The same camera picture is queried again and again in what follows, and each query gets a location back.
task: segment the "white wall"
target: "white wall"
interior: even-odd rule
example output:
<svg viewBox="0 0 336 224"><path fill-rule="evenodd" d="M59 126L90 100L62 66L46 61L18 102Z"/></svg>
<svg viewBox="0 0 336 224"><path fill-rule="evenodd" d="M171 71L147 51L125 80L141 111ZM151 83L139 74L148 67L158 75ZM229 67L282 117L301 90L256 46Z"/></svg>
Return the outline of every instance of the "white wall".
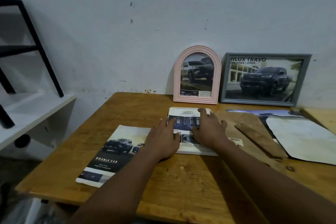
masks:
<svg viewBox="0 0 336 224"><path fill-rule="evenodd" d="M220 58L313 53L299 105L336 107L335 0L23 1L63 90L78 95L68 134L116 91L172 94L174 62L196 44ZM7 73L15 58L0 60Z"/></svg>

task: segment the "picture frame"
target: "picture frame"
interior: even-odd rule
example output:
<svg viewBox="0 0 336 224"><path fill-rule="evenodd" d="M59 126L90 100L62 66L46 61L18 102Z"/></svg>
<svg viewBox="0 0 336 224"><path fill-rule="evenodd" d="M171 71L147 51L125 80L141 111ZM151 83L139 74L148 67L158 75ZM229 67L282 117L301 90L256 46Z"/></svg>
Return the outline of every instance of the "picture frame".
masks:
<svg viewBox="0 0 336 224"><path fill-rule="evenodd" d="M202 45L184 50L174 65L174 102L217 104L221 61Z"/></svg>
<svg viewBox="0 0 336 224"><path fill-rule="evenodd" d="M296 106L312 54L225 55L221 103Z"/></svg>

